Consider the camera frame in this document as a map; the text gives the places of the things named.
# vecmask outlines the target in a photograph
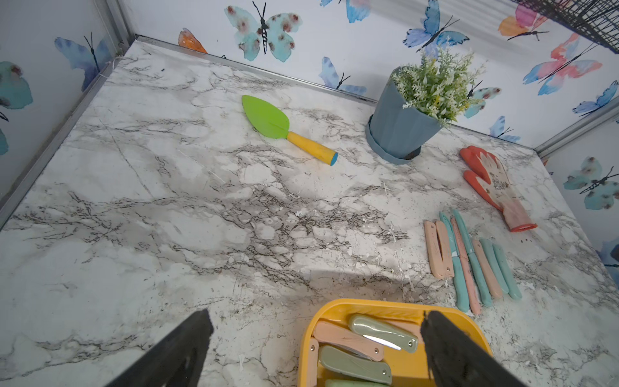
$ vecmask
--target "orange butterfly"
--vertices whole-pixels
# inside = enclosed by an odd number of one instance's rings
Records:
[[[499,32],[501,32],[501,35],[504,37],[511,37],[508,40],[525,35],[535,35],[539,41],[540,38],[537,34],[546,33],[548,31],[535,31],[535,29],[546,20],[548,20],[547,17],[530,10],[525,6],[518,5],[516,8],[516,17],[509,16],[503,19],[499,25]]]
[[[186,28],[183,28],[181,33],[178,34],[178,45],[180,47],[189,48],[194,51],[200,51],[201,53],[208,54],[204,47],[200,44],[198,39]]]

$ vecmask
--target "butterfly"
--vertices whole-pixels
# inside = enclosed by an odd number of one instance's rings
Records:
[[[321,7],[326,7],[332,0],[320,0]],[[346,0],[348,22],[361,21],[370,15],[370,0]]]
[[[490,128],[490,135],[495,138],[500,138],[509,142],[517,142],[520,141],[520,136],[512,136],[509,134],[505,134],[507,132],[511,132],[514,129],[503,130],[505,128],[505,116],[500,116],[495,124]]]
[[[426,56],[431,58],[438,57],[439,46],[455,46],[461,45],[465,41],[469,40],[461,32],[445,31],[447,27],[453,25],[458,20],[451,22],[453,17],[449,18],[449,21],[443,28],[441,26],[441,11],[438,9],[438,0],[429,0],[428,7],[426,8],[426,19],[422,19],[423,29],[412,28],[406,33],[406,39],[402,42],[406,47],[414,47],[425,42],[419,50],[422,48]]]
[[[202,44],[195,36],[186,28],[183,28],[181,33],[178,34],[178,45],[180,47],[189,48],[190,50],[199,51],[204,54],[208,54]]]
[[[93,47],[92,33],[90,34],[90,41],[86,37],[84,39],[86,39],[90,49],[68,39],[56,38],[54,41],[58,51],[62,52],[65,58],[69,60],[72,69],[84,70],[82,91],[86,90],[97,74],[101,72],[101,69],[105,67],[105,64],[112,60],[105,39],[101,39],[97,49]]]
[[[602,250],[597,252],[604,266],[619,267],[619,237],[602,242]]]
[[[619,85],[619,82],[617,81],[611,83],[610,86],[606,90],[604,90],[604,93],[602,93],[602,95],[599,95],[597,97],[597,100],[595,102],[593,101],[581,102],[578,104],[577,107],[573,108],[572,111],[574,113],[584,113],[580,115],[580,117],[582,117],[582,116],[589,115],[598,109],[603,108],[615,96],[618,85]]]
[[[256,3],[252,1],[252,4],[258,11],[260,24],[243,8],[228,6],[224,10],[230,23],[238,30],[235,34],[236,43],[243,50],[245,59],[249,61],[256,59],[260,52],[262,37],[264,54],[267,53],[268,45],[273,56],[286,62],[295,47],[295,41],[288,35],[288,32],[297,32],[302,24],[301,18],[297,14],[277,14],[265,20],[264,13],[267,4],[264,3],[262,14]]]
[[[609,209],[613,206],[614,200],[619,199],[619,183],[608,179],[619,176],[619,173],[611,175],[613,168],[602,177],[602,166],[595,157],[587,157],[581,164],[580,171],[573,171],[568,176],[568,181],[563,183],[565,189],[581,189],[580,193],[589,192],[584,198],[584,206],[590,210]]]
[[[0,118],[4,121],[9,122],[9,119],[0,111]],[[2,133],[2,129],[0,129],[0,156],[9,151],[9,144],[6,142],[6,136]]]
[[[508,16],[503,19],[501,24],[499,24],[498,30],[504,37],[511,37],[508,40],[526,35],[535,35],[537,41],[539,41],[540,38],[537,35],[547,33],[548,31],[535,31],[535,29],[546,20],[548,20],[547,17],[519,4],[516,8],[516,17]]]
[[[500,87],[484,87],[483,89],[475,90],[477,86],[479,86],[481,82],[479,82],[476,86],[472,87],[467,98],[473,98],[475,100],[480,100],[477,103],[469,106],[468,109],[464,111],[464,116],[466,118],[471,118],[477,113],[479,113],[483,108],[486,107],[485,100],[491,100],[497,95],[501,93]]]
[[[544,82],[537,95],[551,94],[563,86],[566,77],[580,78],[602,67],[602,63],[598,61],[576,60],[592,50],[591,44],[580,54],[576,55],[578,42],[578,34],[573,33],[567,41],[560,44],[559,47],[550,53],[550,57],[555,59],[555,61],[540,63],[533,67],[523,78],[524,84],[527,85],[536,80],[540,82],[545,80],[546,82]]]
[[[332,89],[343,90],[345,92],[359,95],[363,95],[367,91],[365,86],[342,85],[342,83],[350,78],[350,76],[344,78],[344,73],[342,73],[342,78],[340,79],[335,71],[333,63],[331,63],[331,59],[326,56],[322,59],[322,72],[318,74],[318,76],[322,78],[326,87],[330,87]]]
[[[24,79],[22,68],[12,62],[0,62],[0,106],[7,109],[23,109],[32,103],[30,86]],[[0,119],[9,118],[0,111]],[[0,155],[9,151],[6,136],[0,130]]]

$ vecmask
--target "teal butterfly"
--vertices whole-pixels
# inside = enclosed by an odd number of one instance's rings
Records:
[[[32,103],[30,86],[24,79],[22,68],[11,62],[0,62],[0,106],[7,109],[23,109]],[[0,119],[9,118],[0,112]],[[0,155],[9,151],[9,143],[0,129]]]
[[[256,59],[260,52],[260,41],[264,54],[267,53],[267,46],[271,53],[282,62],[290,57],[295,41],[288,35],[288,32],[297,32],[303,23],[297,14],[277,14],[268,19],[264,18],[267,4],[264,3],[262,14],[255,2],[252,1],[258,11],[260,24],[246,10],[240,7],[228,6],[223,11],[226,13],[230,23],[238,30],[235,34],[236,44],[243,50],[244,57],[248,61]]]
[[[611,175],[613,168],[606,176],[602,177],[602,166],[595,157],[584,159],[580,171],[569,174],[568,181],[563,183],[565,189],[581,189],[580,193],[589,192],[584,198],[584,206],[590,210],[609,209],[614,204],[614,199],[619,200],[619,183],[610,181],[609,178],[619,176],[619,173]]]

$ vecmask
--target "potted plant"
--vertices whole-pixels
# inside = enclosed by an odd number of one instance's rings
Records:
[[[395,69],[383,90],[365,135],[372,150],[394,164],[405,164],[421,145],[478,100],[469,86],[482,73],[470,71],[473,54],[439,50],[438,59],[422,56],[421,65]]]

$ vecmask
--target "orange glove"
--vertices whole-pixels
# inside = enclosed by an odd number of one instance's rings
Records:
[[[486,202],[503,213],[510,231],[520,232],[537,227],[512,189],[501,160],[474,146],[461,149],[460,156],[472,169],[464,172],[464,179]]]

